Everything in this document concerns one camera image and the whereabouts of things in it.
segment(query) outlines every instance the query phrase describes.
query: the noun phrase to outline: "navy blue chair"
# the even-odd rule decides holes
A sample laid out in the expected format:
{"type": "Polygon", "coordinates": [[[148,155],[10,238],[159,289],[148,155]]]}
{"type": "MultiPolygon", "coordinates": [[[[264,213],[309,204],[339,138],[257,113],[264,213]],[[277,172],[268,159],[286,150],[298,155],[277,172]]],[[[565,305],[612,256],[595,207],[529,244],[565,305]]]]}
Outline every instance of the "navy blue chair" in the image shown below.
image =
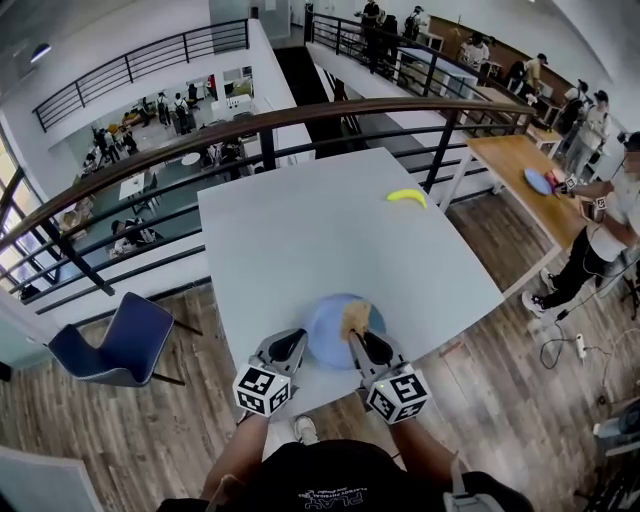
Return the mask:
{"type": "Polygon", "coordinates": [[[174,325],[202,336],[160,306],[127,292],[99,348],[93,348],[78,329],[67,325],[49,343],[49,350],[79,380],[137,388],[154,378],[184,386],[181,380],[154,373],[174,325]]]}

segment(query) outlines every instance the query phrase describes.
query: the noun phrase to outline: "yellow banana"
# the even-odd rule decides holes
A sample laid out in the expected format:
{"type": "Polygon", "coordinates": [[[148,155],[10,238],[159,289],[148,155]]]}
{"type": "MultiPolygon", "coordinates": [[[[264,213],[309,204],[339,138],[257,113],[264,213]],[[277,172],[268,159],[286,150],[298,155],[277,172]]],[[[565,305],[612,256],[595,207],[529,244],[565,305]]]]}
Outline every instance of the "yellow banana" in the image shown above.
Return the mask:
{"type": "Polygon", "coordinates": [[[391,194],[387,196],[387,201],[398,201],[399,199],[413,199],[414,201],[418,201],[423,208],[427,208],[427,201],[425,201],[422,193],[415,188],[403,188],[402,190],[391,192],[391,194]]]}

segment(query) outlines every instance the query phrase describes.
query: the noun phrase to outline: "shoe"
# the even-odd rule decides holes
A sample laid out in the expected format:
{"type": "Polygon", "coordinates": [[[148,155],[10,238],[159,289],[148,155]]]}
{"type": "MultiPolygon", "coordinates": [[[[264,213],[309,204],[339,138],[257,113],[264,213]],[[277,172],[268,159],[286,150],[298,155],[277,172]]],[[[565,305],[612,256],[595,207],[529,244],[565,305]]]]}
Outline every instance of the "shoe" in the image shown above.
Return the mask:
{"type": "Polygon", "coordinates": [[[551,272],[549,272],[547,270],[547,267],[544,267],[540,271],[540,279],[542,279],[542,282],[546,285],[547,290],[549,290],[549,293],[553,293],[553,292],[555,292],[557,290],[557,288],[553,284],[553,278],[554,277],[556,277],[556,276],[554,276],[551,272]]]}
{"type": "Polygon", "coordinates": [[[542,307],[542,298],[538,295],[533,295],[531,292],[522,292],[521,299],[524,307],[538,318],[542,318],[546,313],[547,310],[542,307]]]}
{"type": "Polygon", "coordinates": [[[316,426],[308,416],[298,416],[293,425],[293,431],[298,442],[305,446],[315,444],[319,441],[316,426]]]}

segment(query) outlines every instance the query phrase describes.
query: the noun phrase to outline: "black pants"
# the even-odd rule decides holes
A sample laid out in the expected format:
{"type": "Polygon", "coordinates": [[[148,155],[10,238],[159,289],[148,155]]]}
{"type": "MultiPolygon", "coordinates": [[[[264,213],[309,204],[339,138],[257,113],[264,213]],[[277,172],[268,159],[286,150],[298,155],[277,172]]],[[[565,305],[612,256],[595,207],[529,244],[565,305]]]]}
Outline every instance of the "black pants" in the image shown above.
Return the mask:
{"type": "Polygon", "coordinates": [[[524,101],[527,101],[527,94],[533,94],[535,96],[536,90],[528,83],[524,83],[522,84],[522,89],[520,89],[518,96],[520,96],[524,101]]]}
{"type": "Polygon", "coordinates": [[[594,274],[602,275],[607,262],[600,258],[589,245],[587,228],[584,228],[573,242],[569,262],[553,278],[556,291],[542,298],[542,307],[555,308],[573,299],[582,285],[594,274]]]}
{"type": "Polygon", "coordinates": [[[116,163],[116,160],[120,160],[120,155],[118,154],[118,150],[113,144],[109,146],[107,154],[111,157],[111,160],[113,160],[114,164],[116,163]]]}

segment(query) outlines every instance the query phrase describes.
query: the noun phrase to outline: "table leg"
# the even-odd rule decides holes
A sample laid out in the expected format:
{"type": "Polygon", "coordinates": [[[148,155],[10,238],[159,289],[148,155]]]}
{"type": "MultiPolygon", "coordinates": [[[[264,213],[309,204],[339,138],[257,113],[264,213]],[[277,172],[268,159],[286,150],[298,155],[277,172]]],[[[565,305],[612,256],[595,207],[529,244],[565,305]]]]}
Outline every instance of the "table leg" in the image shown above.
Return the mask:
{"type": "Polygon", "coordinates": [[[397,56],[396,56],[396,67],[393,70],[393,82],[397,85],[398,84],[398,78],[400,78],[400,65],[402,63],[402,57],[401,57],[402,53],[398,52],[397,56]]]}
{"type": "Polygon", "coordinates": [[[456,173],[453,175],[453,179],[451,180],[449,189],[445,192],[444,198],[440,202],[440,209],[443,212],[447,211],[447,208],[449,208],[449,204],[451,203],[451,200],[453,199],[453,196],[456,193],[456,189],[460,184],[460,180],[464,176],[464,173],[467,171],[467,167],[471,162],[471,158],[472,158],[472,155],[471,155],[471,152],[469,152],[458,164],[458,168],[456,169],[456,173]]]}
{"type": "Polygon", "coordinates": [[[515,283],[513,283],[509,288],[506,289],[502,293],[505,299],[511,297],[514,293],[516,293],[520,288],[522,288],[525,284],[527,284],[532,277],[536,276],[540,273],[540,271],[549,264],[558,254],[560,254],[561,249],[560,246],[556,243],[553,244],[553,247],[549,250],[547,254],[545,254],[540,261],[538,261],[533,267],[527,270],[520,279],[518,279],[515,283]]]}

